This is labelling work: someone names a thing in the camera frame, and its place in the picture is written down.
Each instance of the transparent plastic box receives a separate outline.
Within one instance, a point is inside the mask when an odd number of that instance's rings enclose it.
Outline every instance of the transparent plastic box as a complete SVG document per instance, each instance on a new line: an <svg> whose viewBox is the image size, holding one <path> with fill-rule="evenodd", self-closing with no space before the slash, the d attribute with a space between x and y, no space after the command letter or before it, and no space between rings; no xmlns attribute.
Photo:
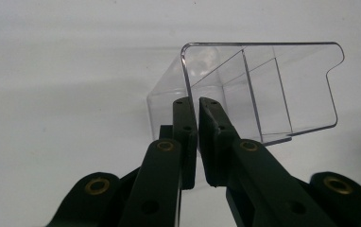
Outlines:
<svg viewBox="0 0 361 227"><path fill-rule="evenodd" d="M172 124L184 96L217 100L242 138L265 145L334 127L328 73L344 60L337 43L187 44L147 96L153 138Z"/></svg>

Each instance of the rivet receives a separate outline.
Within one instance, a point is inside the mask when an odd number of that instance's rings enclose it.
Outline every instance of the rivet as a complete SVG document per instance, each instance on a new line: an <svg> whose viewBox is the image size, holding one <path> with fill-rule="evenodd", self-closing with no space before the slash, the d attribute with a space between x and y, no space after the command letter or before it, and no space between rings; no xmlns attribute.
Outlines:
<svg viewBox="0 0 361 227"><path fill-rule="evenodd" d="M103 194L110 188L110 181L105 178L95 178L91 179L86 186L84 187L84 190L87 194L96 196Z"/></svg>
<svg viewBox="0 0 361 227"><path fill-rule="evenodd" d="M247 151L256 151L258 149L256 144L247 141L243 141L242 143L240 143L240 148Z"/></svg>
<svg viewBox="0 0 361 227"><path fill-rule="evenodd" d="M343 182L342 180L333 177L327 176L324 178L324 184L331 190L342 194L342 195L349 195L353 192L353 188L348 184Z"/></svg>
<svg viewBox="0 0 361 227"><path fill-rule="evenodd" d="M171 142L160 142L157 145L157 148L162 150L162 151L171 151L174 148L174 145Z"/></svg>

